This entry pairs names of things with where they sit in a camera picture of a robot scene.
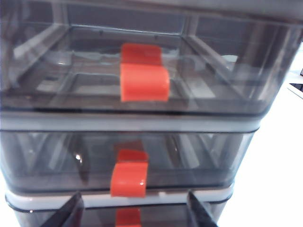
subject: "drawer unit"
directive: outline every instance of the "drawer unit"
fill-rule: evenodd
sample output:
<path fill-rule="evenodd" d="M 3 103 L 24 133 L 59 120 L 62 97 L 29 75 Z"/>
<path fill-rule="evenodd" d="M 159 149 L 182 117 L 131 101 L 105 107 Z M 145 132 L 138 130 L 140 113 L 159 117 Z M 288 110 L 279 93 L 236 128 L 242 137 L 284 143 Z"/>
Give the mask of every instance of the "drawer unit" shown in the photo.
<path fill-rule="evenodd" d="M 217 190 L 217 196 L 223 195 Z M 216 227 L 215 224 L 230 195 L 224 200 L 198 200 L 197 192 L 183 193 L 182 202 L 175 203 L 88 207 L 87 197 L 75 194 L 59 209 L 22 210 L 8 203 L 15 210 L 21 227 L 102 227 L 102 226 L 198 226 Z"/>
<path fill-rule="evenodd" d="M 147 191 L 232 184 L 253 133 L 1 132 L 1 168 L 17 193 L 109 191 L 121 150 L 148 156 Z"/>
<path fill-rule="evenodd" d="M 302 39 L 299 20 L 152 2 L 3 1 L 2 128 L 256 130 Z"/>

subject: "white surface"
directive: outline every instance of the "white surface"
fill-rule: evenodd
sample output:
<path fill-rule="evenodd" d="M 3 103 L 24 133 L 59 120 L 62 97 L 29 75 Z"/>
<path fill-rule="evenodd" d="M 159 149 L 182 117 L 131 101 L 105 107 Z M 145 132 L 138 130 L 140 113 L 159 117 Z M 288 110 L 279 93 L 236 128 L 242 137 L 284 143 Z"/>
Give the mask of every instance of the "white surface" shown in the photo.
<path fill-rule="evenodd" d="M 295 93 L 297 96 L 303 98 L 303 92 L 300 91 L 299 89 L 295 88 L 294 86 L 292 86 L 291 84 L 287 85 L 288 90 L 292 91 L 293 93 Z"/>
<path fill-rule="evenodd" d="M 219 190 L 196 190 L 195 196 L 200 201 L 223 201 L 232 194 L 233 185 Z M 22 210 L 52 210 L 59 209 L 70 196 L 20 196 L 6 191 L 7 200 L 14 207 Z M 162 203 L 185 203 L 187 191 L 154 192 L 144 198 L 111 197 L 110 194 L 82 195 L 84 207 L 111 207 Z"/>
<path fill-rule="evenodd" d="M 246 152 L 221 227 L 303 226 L 303 99 L 285 86 Z"/>

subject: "transparent drawer front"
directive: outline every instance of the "transparent drawer front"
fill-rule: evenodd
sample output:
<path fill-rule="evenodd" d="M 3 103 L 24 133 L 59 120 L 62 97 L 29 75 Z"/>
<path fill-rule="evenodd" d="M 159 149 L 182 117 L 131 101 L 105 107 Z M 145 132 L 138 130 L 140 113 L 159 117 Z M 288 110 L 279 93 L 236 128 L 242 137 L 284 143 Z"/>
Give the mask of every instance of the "transparent drawer front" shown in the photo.
<path fill-rule="evenodd" d="M 257 17 L 70 2 L 3 1 L 3 110 L 260 115 L 302 38 L 301 26 Z M 129 43 L 160 49 L 169 86 L 145 75 L 155 62 L 134 63 L 153 91 L 168 89 L 166 101 L 153 94 L 121 101 L 122 46 Z"/>
<path fill-rule="evenodd" d="M 229 186 L 253 133 L 1 132 L 14 192 L 109 190 L 117 154 L 148 154 L 147 190 Z"/>

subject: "orange handle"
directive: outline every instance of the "orange handle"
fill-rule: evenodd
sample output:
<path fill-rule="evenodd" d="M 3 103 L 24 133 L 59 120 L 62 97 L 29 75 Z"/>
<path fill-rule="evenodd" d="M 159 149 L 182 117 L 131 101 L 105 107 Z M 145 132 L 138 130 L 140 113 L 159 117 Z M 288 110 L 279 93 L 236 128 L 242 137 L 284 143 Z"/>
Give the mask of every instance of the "orange handle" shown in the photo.
<path fill-rule="evenodd" d="M 162 65 L 161 49 L 156 45 L 122 46 L 121 101 L 167 101 L 169 73 Z"/>
<path fill-rule="evenodd" d="M 139 208 L 117 209 L 116 227 L 141 227 Z"/>
<path fill-rule="evenodd" d="M 119 151 L 111 185 L 111 196 L 145 197 L 148 155 L 144 151 Z"/>

